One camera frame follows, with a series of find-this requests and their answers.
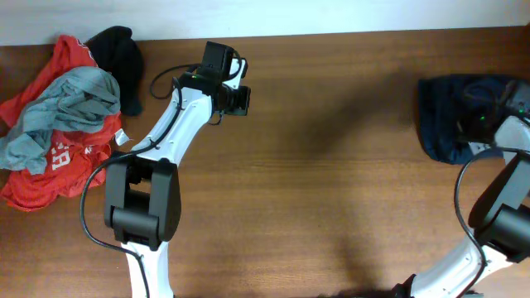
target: wooden surface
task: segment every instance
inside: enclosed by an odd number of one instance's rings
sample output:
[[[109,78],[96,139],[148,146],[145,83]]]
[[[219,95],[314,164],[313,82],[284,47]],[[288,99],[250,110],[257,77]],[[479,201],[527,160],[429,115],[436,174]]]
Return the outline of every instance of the wooden surface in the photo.
[[[524,28],[223,39],[249,62],[245,118],[204,127],[179,172],[182,218],[169,247],[179,296],[314,297],[387,289],[427,269],[463,237],[452,206],[458,166],[430,160],[414,125],[417,81],[450,73],[530,77]],[[167,102],[147,85],[173,65],[200,61],[205,41],[140,43],[145,111],[124,128],[143,138]],[[45,64],[50,46],[0,48],[8,99]],[[157,86],[164,91],[169,77]],[[481,162],[462,206],[497,174]],[[104,188],[89,193],[93,233]],[[128,297],[123,254],[91,243],[79,199],[23,213],[0,204],[0,296]],[[530,262],[489,277],[487,297],[526,296]]]

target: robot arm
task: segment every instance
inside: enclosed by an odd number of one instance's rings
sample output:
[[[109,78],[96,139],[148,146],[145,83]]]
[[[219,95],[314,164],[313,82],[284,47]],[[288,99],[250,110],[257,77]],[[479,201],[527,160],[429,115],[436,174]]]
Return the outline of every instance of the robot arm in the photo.
[[[495,134],[500,147],[528,150],[530,127],[508,118]],[[530,209],[523,200],[530,191],[530,156],[505,153],[505,169],[480,196],[470,213],[470,227],[486,256],[486,267],[476,282],[519,263],[530,254]],[[481,256],[466,238],[434,267],[397,285],[396,298],[455,298],[475,279]]]
[[[208,42],[196,74],[185,72],[175,82],[178,87],[166,111],[133,150],[163,137],[161,142],[107,169],[105,224],[122,248],[142,256],[150,297],[173,297],[167,248],[181,216],[178,166],[195,134],[214,113],[247,114],[250,89],[240,86],[246,69],[247,61],[237,51]],[[142,180],[151,182],[151,193],[131,189],[130,184]],[[141,268],[135,257],[127,254],[127,259],[132,297],[146,297]]]

